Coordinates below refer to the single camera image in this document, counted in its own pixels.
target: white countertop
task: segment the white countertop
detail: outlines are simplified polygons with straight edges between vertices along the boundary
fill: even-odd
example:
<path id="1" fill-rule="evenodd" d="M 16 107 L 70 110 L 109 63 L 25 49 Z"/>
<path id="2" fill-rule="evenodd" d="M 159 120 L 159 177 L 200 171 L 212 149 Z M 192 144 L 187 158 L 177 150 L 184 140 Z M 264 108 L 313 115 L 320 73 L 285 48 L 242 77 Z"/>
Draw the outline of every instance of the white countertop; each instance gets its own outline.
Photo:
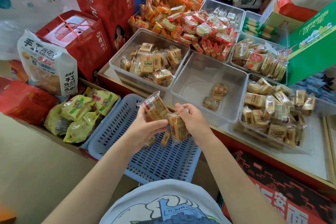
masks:
<path id="1" fill-rule="evenodd" d="M 107 69 L 104 74 L 113 78 L 117 82 L 121 82 L 114 69 L 112 68 Z M 163 101 L 166 105 L 175 105 L 171 92 L 165 93 Z M 274 149 L 270 150 L 269 148 L 266 148 L 262 145 L 258 145 L 257 142 L 251 140 L 249 137 L 234 131 L 232 128 L 232 123 L 226 122 L 224 124 L 223 122 L 221 126 L 216 127 L 244 141 L 248 141 L 250 144 L 257 146 L 258 148 L 269 152 L 270 154 L 278 158 L 282 158 L 284 161 L 291 163 L 313 175 L 316 175 L 324 180 L 328 180 L 327 168 L 325 163 L 322 126 L 320 123 L 320 119 L 317 117 L 317 115 L 313 114 L 311 117 L 306 118 L 306 123 L 310 125 L 310 129 L 308 130 L 308 134 L 310 136 L 305 137 L 303 145 L 305 149 L 311 150 L 311 155 L 290 154 L 282 153 Z"/>

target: blue plastic basket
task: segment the blue plastic basket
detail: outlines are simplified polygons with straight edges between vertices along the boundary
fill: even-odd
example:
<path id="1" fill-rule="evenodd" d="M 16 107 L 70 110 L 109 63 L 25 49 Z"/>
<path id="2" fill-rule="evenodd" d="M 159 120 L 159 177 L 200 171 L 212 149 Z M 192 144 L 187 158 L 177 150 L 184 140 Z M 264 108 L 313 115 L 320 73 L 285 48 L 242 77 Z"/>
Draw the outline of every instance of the blue plastic basket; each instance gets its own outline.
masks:
<path id="1" fill-rule="evenodd" d="M 145 99 L 129 94 L 121 100 L 93 132 L 88 150 L 91 156 L 101 159 L 107 150 L 126 132 L 137 116 L 137 103 Z M 156 134 L 156 142 L 148 149 L 142 148 L 134 154 L 124 174 L 141 184 L 177 179 L 191 182 L 201 149 L 189 138 L 175 146 L 169 140 L 166 147 L 161 146 L 164 133 Z"/>

